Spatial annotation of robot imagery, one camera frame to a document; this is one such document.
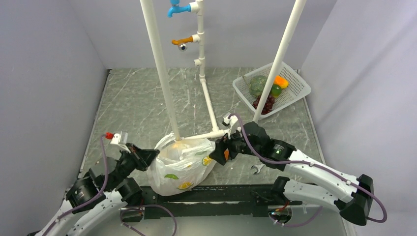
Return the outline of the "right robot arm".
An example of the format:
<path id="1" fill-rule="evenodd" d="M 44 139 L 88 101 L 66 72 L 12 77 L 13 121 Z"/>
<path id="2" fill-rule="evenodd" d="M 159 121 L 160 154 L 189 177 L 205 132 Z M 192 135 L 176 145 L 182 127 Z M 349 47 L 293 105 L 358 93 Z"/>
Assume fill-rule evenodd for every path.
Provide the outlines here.
<path id="1" fill-rule="evenodd" d="M 245 124 L 241 131 L 217 139 L 209 156 L 225 165 L 240 153 L 258 157 L 269 168 L 291 172 L 311 181 L 301 183 L 279 176 L 264 198 L 267 203 L 309 202 L 332 209 L 343 219 L 359 226 L 365 226 L 370 220 L 374 196 L 371 177 L 365 174 L 356 177 L 332 169 L 295 146 L 270 138 L 254 122 Z"/>

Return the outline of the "white printed plastic bag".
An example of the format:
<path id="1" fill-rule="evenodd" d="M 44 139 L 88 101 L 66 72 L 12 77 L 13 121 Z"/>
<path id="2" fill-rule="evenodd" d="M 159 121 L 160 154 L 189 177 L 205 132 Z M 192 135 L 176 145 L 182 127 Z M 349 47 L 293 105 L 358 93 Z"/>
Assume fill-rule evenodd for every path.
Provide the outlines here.
<path id="1" fill-rule="evenodd" d="M 215 143 L 209 139 L 176 140 L 173 133 L 155 146 L 160 151 L 146 173 L 152 190 L 161 196 L 183 193 L 203 182 L 216 162 L 209 157 Z"/>

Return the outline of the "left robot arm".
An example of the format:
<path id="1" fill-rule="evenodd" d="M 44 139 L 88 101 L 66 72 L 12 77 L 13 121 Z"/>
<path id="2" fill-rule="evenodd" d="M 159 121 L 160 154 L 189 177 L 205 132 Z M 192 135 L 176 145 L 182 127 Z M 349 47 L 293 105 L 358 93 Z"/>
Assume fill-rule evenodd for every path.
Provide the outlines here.
<path id="1" fill-rule="evenodd" d="M 77 179 L 66 192 L 63 202 L 50 222 L 32 236 L 85 236 L 110 214 L 123 207 L 144 201 L 142 189 L 130 177 L 145 172 L 160 153 L 157 149 L 140 149 L 127 144 L 118 160 L 111 157 Z"/>

